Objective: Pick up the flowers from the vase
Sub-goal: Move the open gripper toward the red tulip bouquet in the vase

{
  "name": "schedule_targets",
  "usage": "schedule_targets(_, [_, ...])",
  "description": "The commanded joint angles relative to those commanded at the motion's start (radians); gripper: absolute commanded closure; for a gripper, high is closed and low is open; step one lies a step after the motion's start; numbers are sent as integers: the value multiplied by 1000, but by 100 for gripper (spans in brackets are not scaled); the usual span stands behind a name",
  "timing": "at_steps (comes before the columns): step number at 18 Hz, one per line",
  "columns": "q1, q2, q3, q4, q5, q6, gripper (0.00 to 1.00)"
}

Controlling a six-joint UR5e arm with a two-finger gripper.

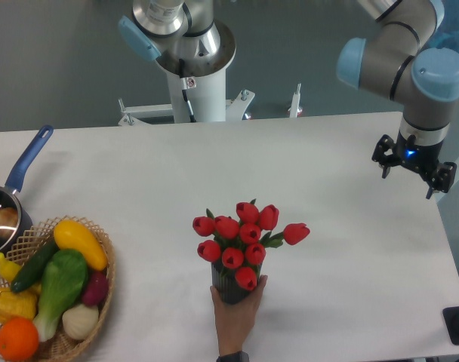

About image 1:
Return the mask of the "dark sleeve forearm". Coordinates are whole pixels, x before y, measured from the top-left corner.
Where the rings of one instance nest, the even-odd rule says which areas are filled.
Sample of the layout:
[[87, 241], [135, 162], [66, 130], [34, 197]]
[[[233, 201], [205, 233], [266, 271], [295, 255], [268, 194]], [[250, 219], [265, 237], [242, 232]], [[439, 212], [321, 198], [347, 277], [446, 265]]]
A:
[[231, 354], [221, 355], [217, 362], [249, 362], [249, 355], [244, 351], [237, 351]]

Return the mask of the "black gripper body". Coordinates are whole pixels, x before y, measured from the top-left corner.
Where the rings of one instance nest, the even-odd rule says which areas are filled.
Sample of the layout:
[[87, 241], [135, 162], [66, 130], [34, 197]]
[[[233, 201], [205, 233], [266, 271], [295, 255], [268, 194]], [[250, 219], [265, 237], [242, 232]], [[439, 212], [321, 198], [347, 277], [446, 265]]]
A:
[[448, 128], [422, 130], [402, 128], [390, 144], [390, 166], [404, 167], [418, 173], [424, 180], [438, 174], [439, 154]]

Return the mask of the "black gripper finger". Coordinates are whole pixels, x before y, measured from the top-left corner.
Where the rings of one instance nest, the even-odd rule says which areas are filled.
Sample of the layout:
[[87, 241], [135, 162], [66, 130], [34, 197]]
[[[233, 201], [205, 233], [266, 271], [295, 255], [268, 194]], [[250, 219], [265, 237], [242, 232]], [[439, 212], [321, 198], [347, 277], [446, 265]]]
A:
[[399, 156], [396, 154], [396, 143], [384, 134], [377, 142], [371, 160], [379, 164], [382, 170], [381, 178], [386, 179], [391, 168], [399, 165]]
[[435, 193], [447, 194], [454, 184], [457, 165], [454, 162], [439, 163], [428, 177], [426, 199]]

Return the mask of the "person's hand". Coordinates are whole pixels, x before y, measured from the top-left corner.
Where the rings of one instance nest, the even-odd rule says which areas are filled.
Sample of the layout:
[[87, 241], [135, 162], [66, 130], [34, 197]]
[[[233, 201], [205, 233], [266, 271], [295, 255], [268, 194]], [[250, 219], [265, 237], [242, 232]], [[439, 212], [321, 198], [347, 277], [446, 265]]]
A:
[[210, 287], [214, 305], [218, 357], [244, 351], [243, 345], [255, 325], [267, 280], [267, 275], [261, 276], [256, 289], [235, 305], [228, 305], [223, 302], [217, 289], [213, 286]]

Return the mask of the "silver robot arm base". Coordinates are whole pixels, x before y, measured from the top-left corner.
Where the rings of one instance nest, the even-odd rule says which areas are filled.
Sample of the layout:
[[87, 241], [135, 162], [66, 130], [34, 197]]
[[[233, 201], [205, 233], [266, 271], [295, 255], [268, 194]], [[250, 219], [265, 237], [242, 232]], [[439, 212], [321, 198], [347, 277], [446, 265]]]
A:
[[224, 70], [236, 54], [234, 35], [214, 17], [213, 1], [134, 1], [118, 28], [139, 57], [181, 77]]

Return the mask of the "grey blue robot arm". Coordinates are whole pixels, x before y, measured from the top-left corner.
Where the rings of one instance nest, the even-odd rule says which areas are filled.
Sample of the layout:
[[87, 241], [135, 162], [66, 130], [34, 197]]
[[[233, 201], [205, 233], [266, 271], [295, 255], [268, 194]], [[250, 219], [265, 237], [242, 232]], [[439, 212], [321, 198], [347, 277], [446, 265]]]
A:
[[337, 78], [403, 106], [395, 139], [384, 135], [372, 161], [386, 177], [401, 166], [420, 175], [427, 196], [446, 193], [454, 184], [457, 165], [439, 154], [459, 100], [459, 53], [425, 48], [441, 25], [441, 1], [361, 1], [380, 25], [373, 40], [350, 39], [337, 61]]

